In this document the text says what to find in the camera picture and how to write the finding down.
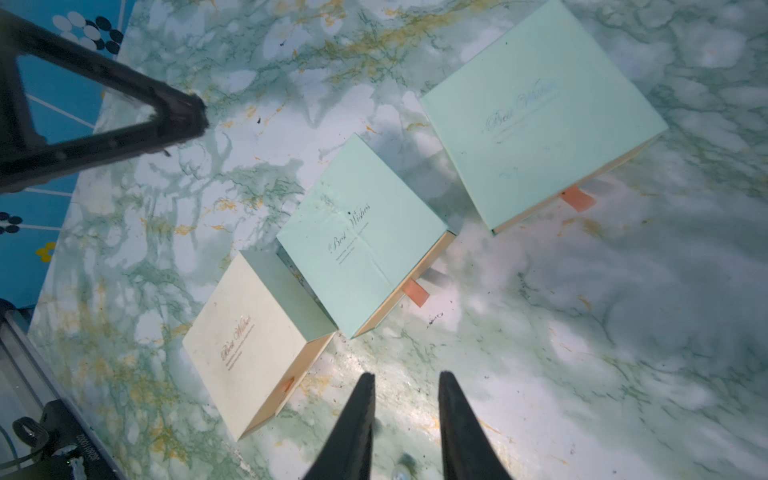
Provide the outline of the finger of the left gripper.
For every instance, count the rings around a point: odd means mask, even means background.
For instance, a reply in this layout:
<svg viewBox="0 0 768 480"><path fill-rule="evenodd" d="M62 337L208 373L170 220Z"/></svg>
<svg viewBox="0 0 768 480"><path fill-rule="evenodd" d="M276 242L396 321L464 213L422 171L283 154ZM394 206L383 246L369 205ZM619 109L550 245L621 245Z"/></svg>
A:
<svg viewBox="0 0 768 480"><path fill-rule="evenodd" d="M144 123L49 144L34 127L17 59L32 55L152 107ZM202 136L206 106L7 11L1 14L1 191L15 193L82 170L157 153Z"/></svg>

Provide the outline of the pearl earring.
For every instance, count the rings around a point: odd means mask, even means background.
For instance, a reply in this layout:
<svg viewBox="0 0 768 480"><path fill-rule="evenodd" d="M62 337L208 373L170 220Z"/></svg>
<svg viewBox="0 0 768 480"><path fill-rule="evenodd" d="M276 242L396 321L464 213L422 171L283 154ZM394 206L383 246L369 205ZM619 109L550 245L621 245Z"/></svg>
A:
<svg viewBox="0 0 768 480"><path fill-rule="evenodd" d="M412 480L413 473L411 468L405 462L397 463L391 471L391 480Z"/></svg>

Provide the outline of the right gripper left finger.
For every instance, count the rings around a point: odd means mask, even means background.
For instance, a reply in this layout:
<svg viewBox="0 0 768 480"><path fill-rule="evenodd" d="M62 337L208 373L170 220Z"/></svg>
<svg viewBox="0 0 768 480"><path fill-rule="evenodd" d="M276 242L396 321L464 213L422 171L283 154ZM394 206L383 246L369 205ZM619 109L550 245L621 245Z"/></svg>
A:
<svg viewBox="0 0 768 480"><path fill-rule="evenodd" d="M306 480L370 478L375 399L375 376L363 373Z"/></svg>

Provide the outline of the beige drawer jewelry box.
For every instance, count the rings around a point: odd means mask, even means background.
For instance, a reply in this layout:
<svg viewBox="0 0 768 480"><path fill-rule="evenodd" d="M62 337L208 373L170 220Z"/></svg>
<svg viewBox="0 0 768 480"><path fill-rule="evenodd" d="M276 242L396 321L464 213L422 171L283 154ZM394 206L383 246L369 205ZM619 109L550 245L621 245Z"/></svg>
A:
<svg viewBox="0 0 768 480"><path fill-rule="evenodd" d="M279 414L336 331L276 254L240 251L183 346L241 440Z"/></svg>

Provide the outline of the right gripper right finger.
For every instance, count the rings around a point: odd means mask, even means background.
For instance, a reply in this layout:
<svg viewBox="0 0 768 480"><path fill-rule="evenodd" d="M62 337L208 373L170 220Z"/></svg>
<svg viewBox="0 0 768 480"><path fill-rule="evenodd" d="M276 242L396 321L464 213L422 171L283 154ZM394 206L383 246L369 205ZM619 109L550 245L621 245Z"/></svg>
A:
<svg viewBox="0 0 768 480"><path fill-rule="evenodd" d="M452 372L440 373L438 402L444 478L510 480Z"/></svg>

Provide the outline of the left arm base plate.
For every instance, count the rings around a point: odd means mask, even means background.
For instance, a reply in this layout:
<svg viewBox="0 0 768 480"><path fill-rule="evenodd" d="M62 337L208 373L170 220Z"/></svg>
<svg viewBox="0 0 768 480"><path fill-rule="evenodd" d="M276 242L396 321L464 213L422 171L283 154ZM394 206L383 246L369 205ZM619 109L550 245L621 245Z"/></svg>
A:
<svg viewBox="0 0 768 480"><path fill-rule="evenodd" d="M14 436L29 448L20 456L6 430L13 458L1 463L3 479L124 479L112 457L70 405L61 399L47 403L41 417L12 422Z"/></svg>

